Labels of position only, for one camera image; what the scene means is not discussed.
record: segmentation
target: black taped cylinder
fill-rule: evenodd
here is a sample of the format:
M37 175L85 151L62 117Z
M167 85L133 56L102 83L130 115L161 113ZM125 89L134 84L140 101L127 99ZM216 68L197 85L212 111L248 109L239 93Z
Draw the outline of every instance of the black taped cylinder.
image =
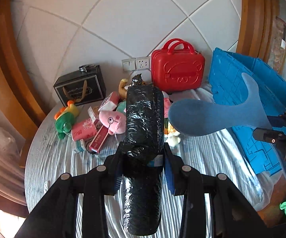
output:
M123 229L129 234L155 234L161 219L164 97L154 86L128 88L123 146Z
M123 229L129 234L155 234L161 220L163 167L144 166L142 175L123 177Z

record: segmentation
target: pink tissue pack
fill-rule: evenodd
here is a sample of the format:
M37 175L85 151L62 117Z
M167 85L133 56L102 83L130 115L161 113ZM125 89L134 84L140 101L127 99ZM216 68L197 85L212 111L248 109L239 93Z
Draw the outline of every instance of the pink tissue pack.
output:
M91 118L88 118L82 122L74 124L71 130L73 141L88 140L93 138L97 134L97 128L92 122Z

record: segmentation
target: pink plush toy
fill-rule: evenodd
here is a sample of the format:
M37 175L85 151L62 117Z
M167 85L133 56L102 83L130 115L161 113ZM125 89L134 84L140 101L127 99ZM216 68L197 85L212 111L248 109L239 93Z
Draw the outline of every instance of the pink plush toy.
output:
M101 111L99 120L108 128L110 135L125 133L127 118L123 113L117 111Z

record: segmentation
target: green plush toy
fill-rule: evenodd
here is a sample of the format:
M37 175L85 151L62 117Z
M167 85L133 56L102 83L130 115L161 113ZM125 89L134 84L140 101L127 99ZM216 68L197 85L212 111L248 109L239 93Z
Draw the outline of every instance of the green plush toy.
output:
M68 106L60 109L55 115L55 128L58 131L58 138L63 139L66 133L70 132L75 124L75 119L79 115L78 108L73 101L68 101Z

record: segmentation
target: blue plastic crate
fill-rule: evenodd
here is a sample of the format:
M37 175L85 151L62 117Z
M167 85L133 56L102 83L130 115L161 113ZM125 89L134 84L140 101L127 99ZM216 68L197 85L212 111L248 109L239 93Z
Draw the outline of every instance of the blue plastic crate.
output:
M248 97L247 87L241 77L251 75L259 86L259 95L267 115L278 116L286 111L286 82L269 65L260 59L216 48L213 54L209 82L217 104L238 105ZM252 129L245 126L232 127L245 157L256 174L269 171L271 175L281 170L273 147L256 141Z

